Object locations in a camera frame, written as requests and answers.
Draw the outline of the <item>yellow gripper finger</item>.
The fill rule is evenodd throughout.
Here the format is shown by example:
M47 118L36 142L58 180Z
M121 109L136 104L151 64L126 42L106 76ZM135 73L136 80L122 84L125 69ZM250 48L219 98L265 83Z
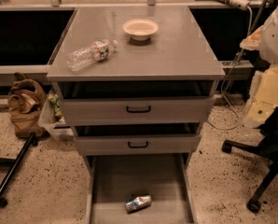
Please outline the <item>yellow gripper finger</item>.
M240 47L246 50L260 50L262 26L258 27L251 35L245 38Z

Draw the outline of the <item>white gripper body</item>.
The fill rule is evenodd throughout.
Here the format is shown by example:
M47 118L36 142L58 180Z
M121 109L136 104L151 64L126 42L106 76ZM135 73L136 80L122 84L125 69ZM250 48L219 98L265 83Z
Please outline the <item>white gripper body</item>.
M258 128L278 107L278 65L273 64L264 72L255 72L249 95L244 109L243 125Z

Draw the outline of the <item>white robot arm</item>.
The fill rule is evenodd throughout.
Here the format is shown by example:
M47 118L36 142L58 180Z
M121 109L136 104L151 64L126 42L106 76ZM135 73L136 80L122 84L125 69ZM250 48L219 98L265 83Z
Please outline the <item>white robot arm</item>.
M240 47L258 50L259 57L270 64L264 71L256 71L251 82L250 98L246 103L243 125L257 128L278 106L278 7Z

